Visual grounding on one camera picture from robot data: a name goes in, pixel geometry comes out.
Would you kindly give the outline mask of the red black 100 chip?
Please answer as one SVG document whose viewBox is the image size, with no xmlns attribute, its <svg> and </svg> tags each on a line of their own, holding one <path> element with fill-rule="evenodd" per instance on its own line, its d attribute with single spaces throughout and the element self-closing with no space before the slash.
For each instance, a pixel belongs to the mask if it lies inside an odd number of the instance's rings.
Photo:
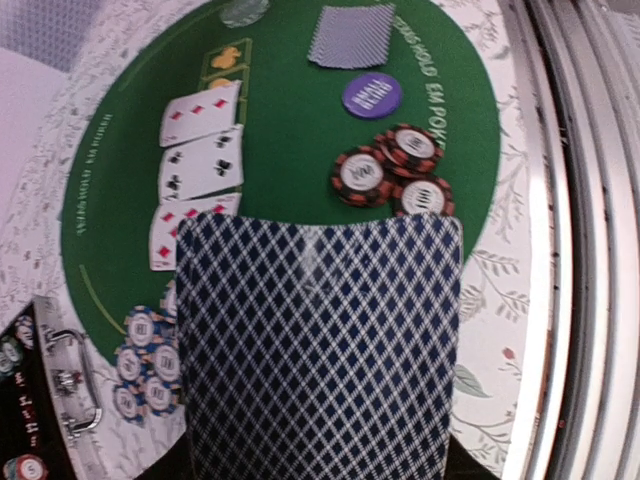
<svg viewBox="0 0 640 480">
<path fill-rule="evenodd" d="M 337 157 L 330 184 L 348 205 L 382 206 L 394 189 L 394 181 L 384 168 L 384 160 L 384 154 L 377 147 L 354 147 Z"/>
</svg>

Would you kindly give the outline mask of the eight of diamonds card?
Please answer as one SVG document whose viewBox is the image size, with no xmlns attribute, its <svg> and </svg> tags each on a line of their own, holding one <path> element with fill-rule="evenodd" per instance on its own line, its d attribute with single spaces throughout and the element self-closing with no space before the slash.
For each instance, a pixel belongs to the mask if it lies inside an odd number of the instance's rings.
<svg viewBox="0 0 640 480">
<path fill-rule="evenodd" d="M 180 225 L 191 227 L 201 213 L 235 215 L 241 194 L 232 192 L 203 199 L 172 202 L 156 208 L 149 232 L 149 266 L 152 271 L 174 271 Z"/>
</svg>

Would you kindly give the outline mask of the three of diamonds card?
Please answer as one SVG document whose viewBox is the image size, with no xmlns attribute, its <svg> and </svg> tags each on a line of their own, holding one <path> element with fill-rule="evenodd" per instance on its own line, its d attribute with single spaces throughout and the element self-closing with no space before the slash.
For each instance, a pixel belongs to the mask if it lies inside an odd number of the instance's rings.
<svg viewBox="0 0 640 480">
<path fill-rule="evenodd" d="M 240 80 L 171 100 L 162 116 L 159 145 L 169 147 L 234 125 Z"/>
</svg>

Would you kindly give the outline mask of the four of clubs card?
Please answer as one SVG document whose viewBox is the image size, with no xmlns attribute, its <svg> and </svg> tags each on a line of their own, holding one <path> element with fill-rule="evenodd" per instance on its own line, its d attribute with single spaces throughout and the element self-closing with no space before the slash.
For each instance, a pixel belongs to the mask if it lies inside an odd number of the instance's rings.
<svg viewBox="0 0 640 480">
<path fill-rule="evenodd" d="M 243 184 L 244 126 L 167 149 L 158 176 L 161 204 L 199 198 Z"/>
</svg>

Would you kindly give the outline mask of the blue white chip stack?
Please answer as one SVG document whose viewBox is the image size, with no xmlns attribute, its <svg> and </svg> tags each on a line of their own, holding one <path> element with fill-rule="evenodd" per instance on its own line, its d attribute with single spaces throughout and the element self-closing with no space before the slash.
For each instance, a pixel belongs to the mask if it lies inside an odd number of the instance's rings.
<svg viewBox="0 0 640 480">
<path fill-rule="evenodd" d="M 177 319 L 176 300 L 176 283 L 174 280 L 170 280 L 167 283 L 164 289 L 164 294 L 160 299 L 160 310 L 165 320 L 172 324 L 175 324 Z"/>
</svg>

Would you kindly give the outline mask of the purple small blind button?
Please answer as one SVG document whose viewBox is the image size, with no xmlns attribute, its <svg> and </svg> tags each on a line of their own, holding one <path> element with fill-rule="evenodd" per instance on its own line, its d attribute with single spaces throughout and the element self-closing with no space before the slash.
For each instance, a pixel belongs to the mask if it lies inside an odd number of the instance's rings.
<svg viewBox="0 0 640 480">
<path fill-rule="evenodd" d="M 342 104 L 350 114 L 373 120 L 392 114 L 402 97 L 402 89 L 392 76 L 373 72 L 360 75 L 347 85 Z"/>
</svg>

